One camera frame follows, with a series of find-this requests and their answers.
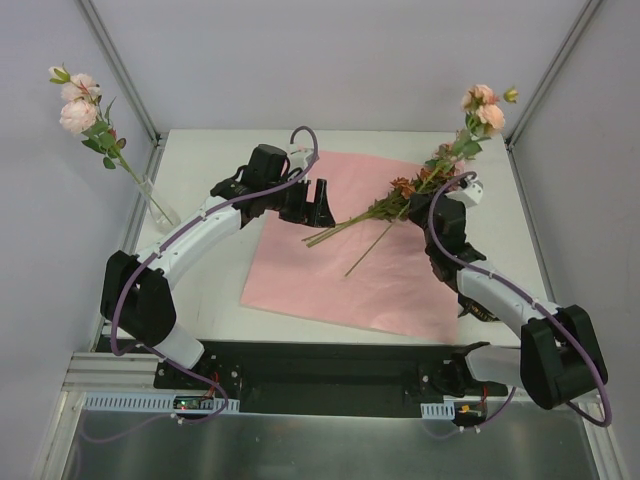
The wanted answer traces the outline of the black ribbon gold lettering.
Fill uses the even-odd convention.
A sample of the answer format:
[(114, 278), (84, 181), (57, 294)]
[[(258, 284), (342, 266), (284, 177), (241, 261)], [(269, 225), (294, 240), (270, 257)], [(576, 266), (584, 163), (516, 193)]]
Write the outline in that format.
[(458, 318), (471, 315), (477, 320), (484, 323), (500, 322), (500, 319), (496, 315), (494, 315), (490, 310), (470, 297), (464, 296), (463, 294), (459, 293), (457, 296), (457, 301)]

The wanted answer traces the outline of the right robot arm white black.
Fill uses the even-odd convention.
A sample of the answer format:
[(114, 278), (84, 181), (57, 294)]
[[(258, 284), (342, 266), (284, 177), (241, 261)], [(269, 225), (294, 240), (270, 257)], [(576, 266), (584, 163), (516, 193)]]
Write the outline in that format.
[(591, 391), (602, 393), (608, 372), (589, 314), (540, 301), (494, 270), (466, 239), (466, 207), (446, 196), (414, 194), (409, 219), (422, 228), (435, 277), (458, 297), (463, 313), (506, 325), (516, 347), (480, 341), (456, 349), (430, 376), (439, 392), (473, 394), (485, 382), (524, 389), (551, 410)]

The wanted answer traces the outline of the light pink rose stem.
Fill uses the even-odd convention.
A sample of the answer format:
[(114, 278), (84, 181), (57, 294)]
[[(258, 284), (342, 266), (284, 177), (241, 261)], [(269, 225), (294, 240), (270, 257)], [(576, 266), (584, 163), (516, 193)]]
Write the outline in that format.
[(73, 74), (64, 65), (52, 66), (48, 73), (49, 82), (61, 88), (64, 101), (59, 116), (61, 127), (72, 135), (81, 136), (81, 144), (100, 155), (105, 169), (124, 170), (139, 189), (143, 176), (125, 159), (123, 150), (127, 140), (117, 133), (111, 118), (116, 98), (103, 106), (101, 85), (89, 74)]

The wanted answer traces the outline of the pink wrapping paper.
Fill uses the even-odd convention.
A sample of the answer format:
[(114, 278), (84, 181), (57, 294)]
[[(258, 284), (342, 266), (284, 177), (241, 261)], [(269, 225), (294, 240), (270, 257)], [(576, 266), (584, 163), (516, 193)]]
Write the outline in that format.
[(268, 214), (241, 302), (247, 307), (451, 344), (457, 296), (432, 273), (422, 230), (364, 220), (308, 247), (313, 229)]

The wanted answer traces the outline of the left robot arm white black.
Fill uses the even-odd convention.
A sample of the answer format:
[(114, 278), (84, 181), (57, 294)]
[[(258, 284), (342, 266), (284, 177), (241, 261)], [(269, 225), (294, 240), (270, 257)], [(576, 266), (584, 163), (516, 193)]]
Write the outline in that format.
[(316, 150), (295, 145), (255, 147), (248, 164), (216, 184), (167, 235), (136, 254), (118, 251), (108, 259), (103, 317), (178, 364), (176, 375), (188, 388), (204, 387), (212, 367), (202, 358), (204, 345), (178, 323), (172, 291), (211, 248), (267, 211), (292, 224), (334, 226), (326, 180), (307, 178), (318, 158)]

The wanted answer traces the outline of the peach rose stem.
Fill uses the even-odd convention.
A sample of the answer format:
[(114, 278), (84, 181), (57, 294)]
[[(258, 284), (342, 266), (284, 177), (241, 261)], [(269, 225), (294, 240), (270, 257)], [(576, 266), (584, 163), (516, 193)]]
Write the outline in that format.
[[(476, 157), (482, 151), (482, 144), (501, 133), (505, 127), (505, 114), (501, 105), (503, 103), (514, 105), (518, 100), (519, 91), (515, 87), (508, 88), (498, 94), (485, 84), (471, 86), (461, 99), (464, 124), (456, 132), (453, 141), (442, 144), (452, 144), (454, 155), (464, 153)], [(393, 224), (400, 221), (402, 220), (396, 219), (388, 223)]]

